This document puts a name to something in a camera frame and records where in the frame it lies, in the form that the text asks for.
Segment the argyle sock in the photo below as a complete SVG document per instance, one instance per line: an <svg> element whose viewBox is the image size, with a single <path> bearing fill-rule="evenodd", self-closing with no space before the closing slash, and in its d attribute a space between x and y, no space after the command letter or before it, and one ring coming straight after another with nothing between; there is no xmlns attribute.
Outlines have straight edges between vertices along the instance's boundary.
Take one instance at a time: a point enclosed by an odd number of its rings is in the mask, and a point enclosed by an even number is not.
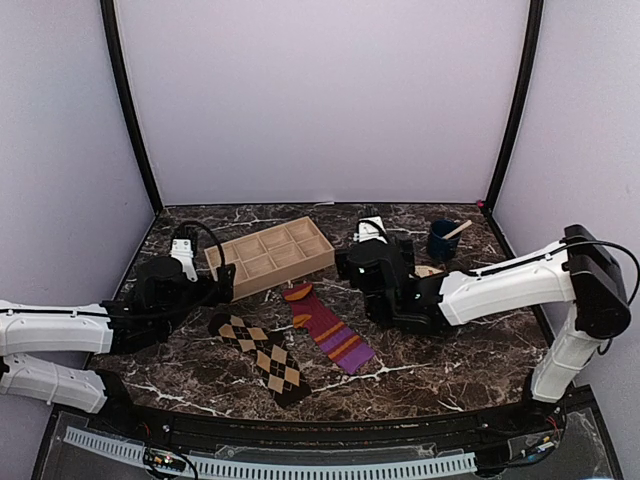
<svg viewBox="0 0 640 480"><path fill-rule="evenodd" d="M293 326L306 328L318 346L347 373L354 374L375 355L362 339L325 307L305 283L285 290L284 299L293 311Z"/></svg>
<svg viewBox="0 0 640 480"><path fill-rule="evenodd" d="M311 394L298 362L284 346L281 332L265 332L239 317L219 313L209 323L209 333L236 349L253 356L271 396L281 407Z"/></svg>

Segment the wooden stick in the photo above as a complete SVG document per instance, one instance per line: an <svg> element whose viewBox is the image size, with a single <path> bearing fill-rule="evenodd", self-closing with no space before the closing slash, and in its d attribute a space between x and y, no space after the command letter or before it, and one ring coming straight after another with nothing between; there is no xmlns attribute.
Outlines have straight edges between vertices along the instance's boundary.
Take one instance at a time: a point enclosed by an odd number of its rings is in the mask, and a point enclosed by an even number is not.
<svg viewBox="0 0 640 480"><path fill-rule="evenodd" d="M451 237L455 237L457 234L459 234L462 230L464 230L465 228L468 228L471 226L473 222L471 220L467 220L466 222L464 222L462 225L460 225L458 228L456 228L455 230L452 230L451 232L447 233L444 237L445 240L449 240Z"/></svg>

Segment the wooden organizer box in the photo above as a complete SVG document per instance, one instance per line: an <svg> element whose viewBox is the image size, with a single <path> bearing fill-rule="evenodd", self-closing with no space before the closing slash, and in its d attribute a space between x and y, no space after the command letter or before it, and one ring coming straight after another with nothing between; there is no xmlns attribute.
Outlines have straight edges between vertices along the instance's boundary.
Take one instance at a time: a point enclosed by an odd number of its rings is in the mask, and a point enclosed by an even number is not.
<svg viewBox="0 0 640 480"><path fill-rule="evenodd" d="M268 290L335 262L334 249L309 217L222 244L227 264L236 265L234 300ZM212 272L220 266L217 247L205 250Z"/></svg>

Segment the blue cup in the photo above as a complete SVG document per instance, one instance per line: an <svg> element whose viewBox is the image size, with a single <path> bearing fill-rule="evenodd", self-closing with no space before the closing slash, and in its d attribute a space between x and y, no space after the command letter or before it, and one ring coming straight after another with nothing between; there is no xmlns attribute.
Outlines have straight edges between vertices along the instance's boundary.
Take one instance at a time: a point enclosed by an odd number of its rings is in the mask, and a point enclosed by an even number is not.
<svg viewBox="0 0 640 480"><path fill-rule="evenodd" d="M456 255L456 249L460 242L460 234L445 240L447 233L458 228L458 224L451 220L436 220L431 224L429 237L427 238L427 253L437 262L448 262Z"/></svg>

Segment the marble tabletop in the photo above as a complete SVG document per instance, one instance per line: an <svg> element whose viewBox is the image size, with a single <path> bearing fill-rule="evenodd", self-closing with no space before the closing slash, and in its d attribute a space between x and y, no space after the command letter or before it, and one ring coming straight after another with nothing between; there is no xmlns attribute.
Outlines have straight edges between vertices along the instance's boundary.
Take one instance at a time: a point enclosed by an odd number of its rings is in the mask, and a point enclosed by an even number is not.
<svg viewBox="0 0 640 480"><path fill-rule="evenodd" d="M475 205L376 205L386 228L412 238L416 263L447 270L479 268L505 259ZM122 292L135 281L135 266L166 255L174 228L199 220L222 242L303 216L310 216L335 248L347 246L363 205L226 205L168 207L147 236ZM426 255L429 223L439 218L474 223L462 235L457 256L446 266ZM200 237L200 246L210 241ZM202 248L198 271L208 272ZM217 310L194 311L166 344L133 355L96 355L90 368L117 372L139 405L185 413L258 420L362 421L411 418L476 410L519 400L529 370L546 353L546 342L529 309L480 318L444 337L381 330L365 318L361 293L338 279L335 267L294 284L313 282L318 298L373 348L376 356L348 376L316 346L306 330L292 328L282 299L286 285ZM313 393L280 408L264 387L253 360L207 332L214 311L279 330Z"/></svg>

